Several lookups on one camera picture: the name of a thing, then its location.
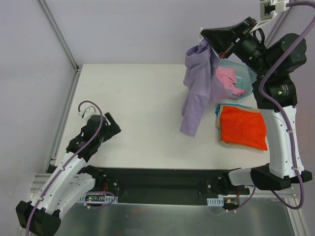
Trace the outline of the purple t shirt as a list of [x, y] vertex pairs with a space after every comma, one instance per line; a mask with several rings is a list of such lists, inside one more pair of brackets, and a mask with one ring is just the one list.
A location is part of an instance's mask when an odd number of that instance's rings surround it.
[[207, 40], [186, 52], [186, 74], [183, 84], [188, 88], [182, 107], [183, 121], [180, 131], [190, 137], [195, 137], [203, 114], [210, 104], [216, 104], [232, 95], [232, 90], [226, 89], [216, 75], [220, 59]]

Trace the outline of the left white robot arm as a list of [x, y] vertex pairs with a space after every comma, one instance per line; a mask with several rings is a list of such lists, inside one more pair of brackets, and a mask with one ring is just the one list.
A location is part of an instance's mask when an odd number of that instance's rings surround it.
[[115, 200], [115, 194], [106, 191], [103, 170], [88, 165], [88, 161], [121, 129], [110, 113], [100, 116], [84, 112], [83, 118], [86, 125], [69, 142], [59, 166], [28, 202], [20, 201], [16, 206], [19, 224], [29, 233], [55, 235], [66, 213], [90, 191], [90, 202], [107, 196], [110, 202]]

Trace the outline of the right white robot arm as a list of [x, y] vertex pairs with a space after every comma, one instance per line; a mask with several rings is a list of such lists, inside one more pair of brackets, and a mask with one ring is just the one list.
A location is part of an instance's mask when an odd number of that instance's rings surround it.
[[251, 17], [224, 28], [203, 29], [200, 33], [219, 58], [235, 54], [256, 75], [253, 94], [264, 119], [269, 145], [269, 163], [223, 173], [213, 183], [214, 191], [233, 194], [239, 186], [280, 191], [294, 183], [311, 181], [298, 151], [295, 134], [297, 92], [291, 72], [305, 64], [307, 44], [298, 34], [288, 33], [271, 47], [264, 44], [265, 35]]

